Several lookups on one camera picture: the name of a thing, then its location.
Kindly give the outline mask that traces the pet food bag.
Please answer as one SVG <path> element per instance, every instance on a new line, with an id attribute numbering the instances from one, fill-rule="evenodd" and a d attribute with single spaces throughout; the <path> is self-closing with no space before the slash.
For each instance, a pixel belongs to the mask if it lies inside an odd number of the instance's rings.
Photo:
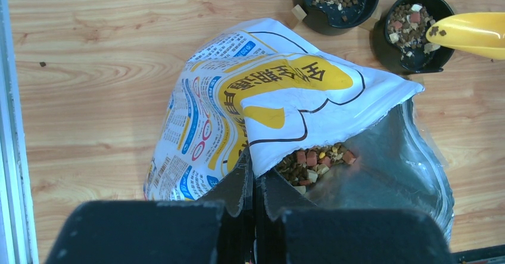
<path id="1" fill-rule="evenodd" d="M 185 64 L 144 182 L 146 200 L 193 201 L 249 151 L 255 177 L 299 149 L 342 143 L 303 194 L 332 209 L 416 209 L 450 239 L 454 197 L 414 122 L 423 85 L 325 53 L 271 18 L 222 31 Z"/>

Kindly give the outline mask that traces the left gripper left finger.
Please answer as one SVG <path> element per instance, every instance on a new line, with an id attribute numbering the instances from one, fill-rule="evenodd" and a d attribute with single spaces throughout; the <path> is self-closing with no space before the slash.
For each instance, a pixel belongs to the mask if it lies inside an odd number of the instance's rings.
<path id="1" fill-rule="evenodd" d="M 249 151 L 197 201 L 89 201 L 73 211 L 47 263 L 253 263 Z"/>

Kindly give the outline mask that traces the yellow plastic scoop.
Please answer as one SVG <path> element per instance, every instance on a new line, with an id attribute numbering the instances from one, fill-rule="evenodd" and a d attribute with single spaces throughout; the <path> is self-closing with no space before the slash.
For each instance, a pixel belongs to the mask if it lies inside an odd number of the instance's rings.
<path id="1" fill-rule="evenodd" d="M 431 43 L 504 60 L 504 12 L 451 15 L 437 21 L 430 29 L 437 30 L 427 34 Z"/>

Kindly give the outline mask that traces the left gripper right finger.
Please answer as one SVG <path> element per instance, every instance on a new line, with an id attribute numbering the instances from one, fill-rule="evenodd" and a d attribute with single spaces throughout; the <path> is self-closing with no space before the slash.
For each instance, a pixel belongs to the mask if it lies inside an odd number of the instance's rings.
<path id="1" fill-rule="evenodd" d="M 269 171 L 257 178 L 258 263 L 453 263 L 425 213 L 404 209 L 325 209 Z"/>

